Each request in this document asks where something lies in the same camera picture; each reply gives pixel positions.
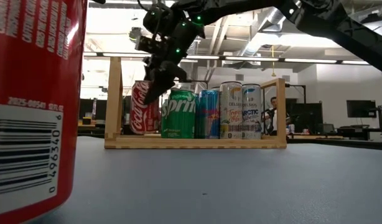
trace person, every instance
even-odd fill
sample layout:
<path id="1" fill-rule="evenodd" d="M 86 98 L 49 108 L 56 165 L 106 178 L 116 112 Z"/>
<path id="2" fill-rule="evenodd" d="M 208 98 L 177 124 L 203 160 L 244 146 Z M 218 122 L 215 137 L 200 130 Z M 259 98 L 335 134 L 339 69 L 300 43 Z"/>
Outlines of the person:
<path id="1" fill-rule="evenodd" d="M 272 97 L 270 99 L 272 108 L 266 110 L 264 114 L 264 120 L 266 122 L 267 132 L 271 136 L 277 135 L 277 97 Z M 289 124 L 291 121 L 291 118 L 289 117 L 289 114 L 286 113 L 286 124 Z"/>

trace wooden frame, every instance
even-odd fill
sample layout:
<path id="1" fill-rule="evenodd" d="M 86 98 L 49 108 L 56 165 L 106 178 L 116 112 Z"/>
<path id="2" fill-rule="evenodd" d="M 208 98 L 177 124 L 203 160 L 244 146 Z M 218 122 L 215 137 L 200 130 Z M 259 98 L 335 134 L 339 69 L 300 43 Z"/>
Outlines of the wooden frame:
<path id="1" fill-rule="evenodd" d="M 105 121 L 105 149 L 284 149 L 286 148 L 285 80 L 277 78 L 261 88 L 276 86 L 277 136 L 262 140 L 235 139 L 163 139 L 158 134 L 121 135 L 123 81 L 121 58 L 111 57 L 108 81 L 108 102 Z"/>

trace gray table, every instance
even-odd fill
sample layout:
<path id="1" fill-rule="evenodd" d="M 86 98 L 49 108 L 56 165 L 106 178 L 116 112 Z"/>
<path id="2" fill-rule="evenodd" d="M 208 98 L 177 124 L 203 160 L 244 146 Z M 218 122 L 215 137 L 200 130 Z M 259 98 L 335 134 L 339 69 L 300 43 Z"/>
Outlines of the gray table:
<path id="1" fill-rule="evenodd" d="M 69 200 L 41 223 L 382 223 L 382 151 L 107 150 L 78 138 Z"/>

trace black robotic arm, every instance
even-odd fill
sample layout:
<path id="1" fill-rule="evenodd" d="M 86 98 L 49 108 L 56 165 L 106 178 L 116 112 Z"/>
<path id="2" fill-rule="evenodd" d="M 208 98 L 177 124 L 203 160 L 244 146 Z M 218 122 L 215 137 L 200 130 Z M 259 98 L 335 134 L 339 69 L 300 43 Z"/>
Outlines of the black robotic arm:
<path id="1" fill-rule="evenodd" d="M 145 80 L 152 80 L 145 104 L 187 81 L 177 65 L 203 27 L 223 16 L 274 6 L 306 34 L 326 37 L 382 71 L 382 36 L 348 17 L 339 0 L 180 0 L 170 8 L 158 3 L 148 10 L 143 24 L 152 38 L 141 36 L 136 49 L 151 53 L 145 58 Z"/>

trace barcode label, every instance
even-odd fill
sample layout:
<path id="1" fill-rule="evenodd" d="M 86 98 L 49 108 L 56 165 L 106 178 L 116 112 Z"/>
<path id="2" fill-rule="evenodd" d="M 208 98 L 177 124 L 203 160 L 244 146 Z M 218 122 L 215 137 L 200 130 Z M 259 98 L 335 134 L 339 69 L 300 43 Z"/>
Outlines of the barcode label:
<path id="1" fill-rule="evenodd" d="M 228 131 L 241 131 L 241 125 L 228 125 Z"/>
<path id="2" fill-rule="evenodd" d="M 0 213 L 57 194 L 63 113 L 0 105 Z"/>
<path id="3" fill-rule="evenodd" d="M 244 124 L 242 127 L 243 131 L 261 131 L 260 124 Z"/>

